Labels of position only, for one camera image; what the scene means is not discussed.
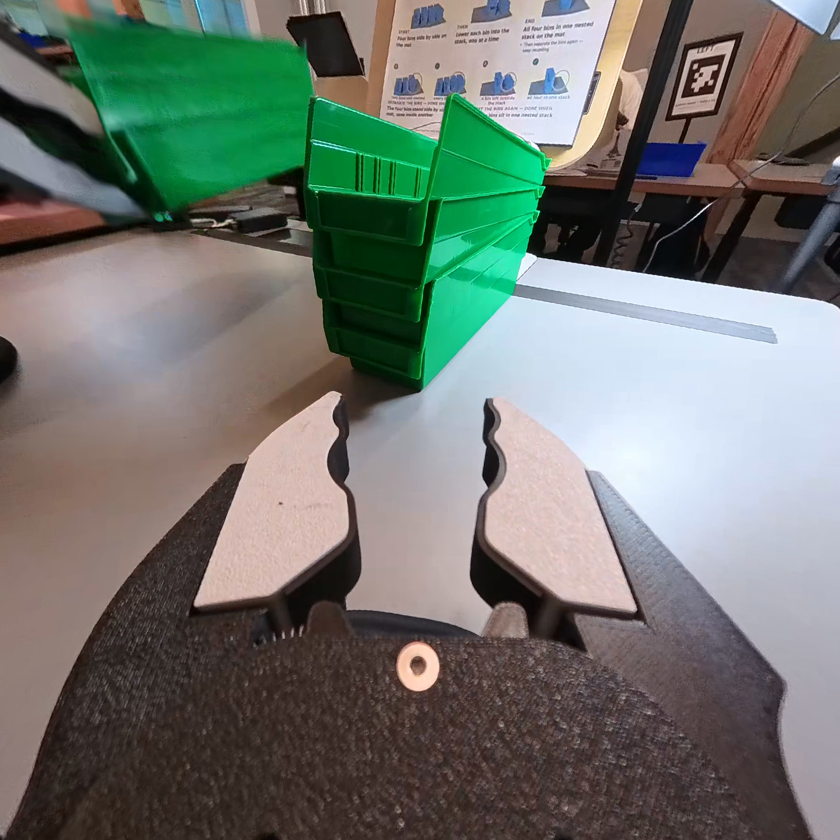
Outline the grey desk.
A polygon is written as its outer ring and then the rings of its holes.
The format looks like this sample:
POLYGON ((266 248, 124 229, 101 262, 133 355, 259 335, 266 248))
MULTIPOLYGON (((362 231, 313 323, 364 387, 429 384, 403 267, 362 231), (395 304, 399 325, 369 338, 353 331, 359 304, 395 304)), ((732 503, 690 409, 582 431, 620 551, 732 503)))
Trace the grey desk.
POLYGON ((2 256, 2 834, 100 615, 227 467, 345 396, 351 609, 478 632, 483 406, 598 471, 784 679, 784 757, 838 838, 838 309, 545 261, 525 286, 770 327, 777 344, 513 297, 418 393, 324 340, 310 259, 132 230, 2 256))

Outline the wooden background table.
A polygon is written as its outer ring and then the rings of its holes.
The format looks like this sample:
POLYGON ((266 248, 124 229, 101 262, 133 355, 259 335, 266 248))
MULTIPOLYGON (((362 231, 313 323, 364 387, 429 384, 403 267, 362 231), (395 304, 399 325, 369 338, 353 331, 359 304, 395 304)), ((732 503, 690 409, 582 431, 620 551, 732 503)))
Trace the wooden background table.
MULTIPOLYGON (((599 171, 563 169, 549 171, 543 183, 546 186, 590 188, 610 192, 616 186, 617 176, 614 173, 605 174, 599 171)), ((688 177, 659 176, 649 179, 638 177, 631 188, 631 193, 740 198, 743 189, 740 181, 726 165, 698 163, 688 177)))

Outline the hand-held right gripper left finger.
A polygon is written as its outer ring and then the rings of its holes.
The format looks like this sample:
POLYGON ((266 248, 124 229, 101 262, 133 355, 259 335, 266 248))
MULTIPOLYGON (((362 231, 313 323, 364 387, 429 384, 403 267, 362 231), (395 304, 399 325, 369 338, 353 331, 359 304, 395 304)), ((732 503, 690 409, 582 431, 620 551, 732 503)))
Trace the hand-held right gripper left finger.
POLYGON ((193 602, 198 613, 263 607, 292 632, 361 577, 343 395, 328 392, 248 456, 193 602))

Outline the wooden post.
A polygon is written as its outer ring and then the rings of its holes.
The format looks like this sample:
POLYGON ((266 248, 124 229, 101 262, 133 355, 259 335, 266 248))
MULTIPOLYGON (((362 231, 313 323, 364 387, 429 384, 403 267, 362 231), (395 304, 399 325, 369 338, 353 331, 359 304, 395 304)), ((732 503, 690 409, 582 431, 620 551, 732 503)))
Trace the wooden post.
POLYGON ((707 163, 727 165, 753 156, 816 34, 783 10, 773 13, 751 64, 730 102, 707 163))

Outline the green plastic bin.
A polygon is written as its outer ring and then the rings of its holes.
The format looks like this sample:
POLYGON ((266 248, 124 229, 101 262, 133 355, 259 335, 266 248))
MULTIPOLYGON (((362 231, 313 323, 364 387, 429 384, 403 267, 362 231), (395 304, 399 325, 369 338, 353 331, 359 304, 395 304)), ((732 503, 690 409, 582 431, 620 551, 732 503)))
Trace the green plastic bin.
POLYGON ((419 287, 531 224, 542 188, 462 198, 316 195, 318 266, 419 287))
POLYGON ((313 229, 420 246, 530 214, 550 160, 465 97, 436 140, 312 98, 305 165, 313 229))
POLYGON ((312 77, 288 40, 70 17, 66 34, 117 165, 152 216, 303 167, 312 77))
POLYGON ((312 243, 317 294, 339 305, 419 322, 426 286, 474 280, 505 259, 517 260, 537 217, 524 214, 420 246, 317 232, 312 243))
POLYGON ((330 350, 348 358, 357 371, 423 390, 507 302, 527 245, 517 260, 505 259, 474 280, 426 286, 419 322, 322 300, 330 350))

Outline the black white marker sign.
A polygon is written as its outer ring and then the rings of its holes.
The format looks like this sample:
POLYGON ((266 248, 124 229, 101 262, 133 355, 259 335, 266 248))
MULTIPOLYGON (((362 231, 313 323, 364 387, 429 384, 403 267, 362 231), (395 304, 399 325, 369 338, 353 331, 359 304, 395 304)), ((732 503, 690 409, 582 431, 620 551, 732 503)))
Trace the black white marker sign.
POLYGON ((683 120, 678 144, 695 119, 716 116, 728 88, 743 33, 720 35, 684 45, 665 120, 683 120))

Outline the printed instruction sheet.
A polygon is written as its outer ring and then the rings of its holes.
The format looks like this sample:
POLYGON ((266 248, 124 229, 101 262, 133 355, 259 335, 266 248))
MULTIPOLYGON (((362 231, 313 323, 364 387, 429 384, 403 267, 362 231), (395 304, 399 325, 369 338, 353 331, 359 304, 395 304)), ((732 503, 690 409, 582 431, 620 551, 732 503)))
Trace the printed instruction sheet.
POLYGON ((615 1, 402 1, 376 115, 436 137, 459 95, 538 145, 569 147, 592 94, 615 1))

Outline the wooden instruction board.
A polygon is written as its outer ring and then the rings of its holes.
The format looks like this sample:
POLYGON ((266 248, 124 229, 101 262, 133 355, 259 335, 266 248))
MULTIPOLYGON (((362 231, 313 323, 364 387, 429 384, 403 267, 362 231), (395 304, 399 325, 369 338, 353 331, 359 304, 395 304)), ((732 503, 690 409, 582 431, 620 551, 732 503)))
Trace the wooden instruction board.
MULTIPOLYGON (((538 145, 531 142, 549 157, 548 172, 567 169, 582 161, 607 141, 613 129, 621 96, 620 73, 642 6, 641 2, 617 2, 616 15, 607 32, 602 56, 597 63, 591 96, 586 103, 576 139, 569 147, 538 145)), ((382 96, 387 39, 394 3, 380 1, 375 9, 371 63, 367 77, 369 90, 364 106, 364 111, 373 117, 378 117, 376 110, 382 96)))

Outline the blue plastic bin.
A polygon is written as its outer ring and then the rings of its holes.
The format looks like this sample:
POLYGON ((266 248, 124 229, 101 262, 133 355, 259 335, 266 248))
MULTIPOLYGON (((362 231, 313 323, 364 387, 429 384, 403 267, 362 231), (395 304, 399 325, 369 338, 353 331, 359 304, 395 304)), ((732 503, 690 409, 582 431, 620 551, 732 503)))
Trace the blue plastic bin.
POLYGON ((706 143, 648 142, 637 167, 637 179, 691 177, 706 143))

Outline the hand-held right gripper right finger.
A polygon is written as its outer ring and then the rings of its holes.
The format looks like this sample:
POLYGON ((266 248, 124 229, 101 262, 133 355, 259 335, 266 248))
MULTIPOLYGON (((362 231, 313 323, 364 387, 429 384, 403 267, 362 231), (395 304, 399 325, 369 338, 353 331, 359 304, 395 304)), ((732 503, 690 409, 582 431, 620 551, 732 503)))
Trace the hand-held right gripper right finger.
POLYGON ((569 446, 501 397, 487 398, 469 578, 492 608, 514 604, 529 635, 569 617, 638 617, 637 599, 596 498, 569 446))

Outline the black frame pole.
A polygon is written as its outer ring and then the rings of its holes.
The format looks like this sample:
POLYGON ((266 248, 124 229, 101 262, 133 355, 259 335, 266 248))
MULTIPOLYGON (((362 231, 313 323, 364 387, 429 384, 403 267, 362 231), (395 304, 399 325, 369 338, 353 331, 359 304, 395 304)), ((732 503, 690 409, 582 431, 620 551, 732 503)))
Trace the black frame pole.
POLYGON ((671 1, 658 39, 647 85, 624 155, 621 170, 609 202, 602 213, 601 233, 592 258, 595 266, 606 266, 613 251, 628 197, 634 189, 637 169, 642 159, 650 131, 654 125, 658 105, 665 92, 669 72, 673 66, 680 40, 692 8, 692 1, 671 1))

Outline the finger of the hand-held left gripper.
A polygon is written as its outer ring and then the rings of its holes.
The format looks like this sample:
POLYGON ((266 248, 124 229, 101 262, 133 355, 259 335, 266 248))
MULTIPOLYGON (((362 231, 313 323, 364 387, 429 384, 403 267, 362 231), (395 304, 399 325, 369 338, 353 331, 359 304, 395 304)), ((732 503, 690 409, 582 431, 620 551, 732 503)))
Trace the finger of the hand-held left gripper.
POLYGON ((33 200, 54 200, 105 216, 145 219, 148 214, 118 187, 41 150, 13 124, 1 120, 1 184, 33 200))
POLYGON ((98 112, 89 97, 15 37, 2 38, 1 92, 4 119, 43 112, 66 120, 89 135, 104 135, 98 112))

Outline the dark grey strip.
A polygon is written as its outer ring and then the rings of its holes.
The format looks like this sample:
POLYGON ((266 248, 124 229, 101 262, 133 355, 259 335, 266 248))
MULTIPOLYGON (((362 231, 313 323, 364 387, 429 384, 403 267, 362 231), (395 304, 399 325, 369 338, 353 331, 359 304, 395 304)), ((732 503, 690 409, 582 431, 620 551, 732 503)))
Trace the dark grey strip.
POLYGON ((670 325, 680 329, 695 330, 729 336, 740 340, 777 344, 778 339, 770 327, 748 322, 714 318, 695 313, 654 308, 642 304, 615 301, 607 298, 585 296, 562 290, 517 285, 513 292, 517 298, 551 303, 589 312, 600 312, 617 317, 670 325))

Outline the black box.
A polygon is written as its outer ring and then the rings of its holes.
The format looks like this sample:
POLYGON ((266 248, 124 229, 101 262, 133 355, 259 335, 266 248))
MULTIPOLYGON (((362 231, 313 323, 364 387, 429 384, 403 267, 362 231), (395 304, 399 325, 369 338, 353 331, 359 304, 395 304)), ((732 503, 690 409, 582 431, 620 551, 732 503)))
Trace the black box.
POLYGON ((228 219, 237 233, 248 236, 261 236, 288 226, 288 215, 275 207, 246 209, 231 213, 228 219))

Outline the black flat panel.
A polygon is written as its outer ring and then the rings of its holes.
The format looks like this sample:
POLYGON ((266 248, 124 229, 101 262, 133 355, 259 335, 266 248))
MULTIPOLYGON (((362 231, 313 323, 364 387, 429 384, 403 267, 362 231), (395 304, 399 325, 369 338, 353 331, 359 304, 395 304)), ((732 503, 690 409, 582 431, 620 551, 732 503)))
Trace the black flat panel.
POLYGON ((305 50, 316 78, 364 76, 364 63, 341 12, 290 16, 287 30, 305 50))

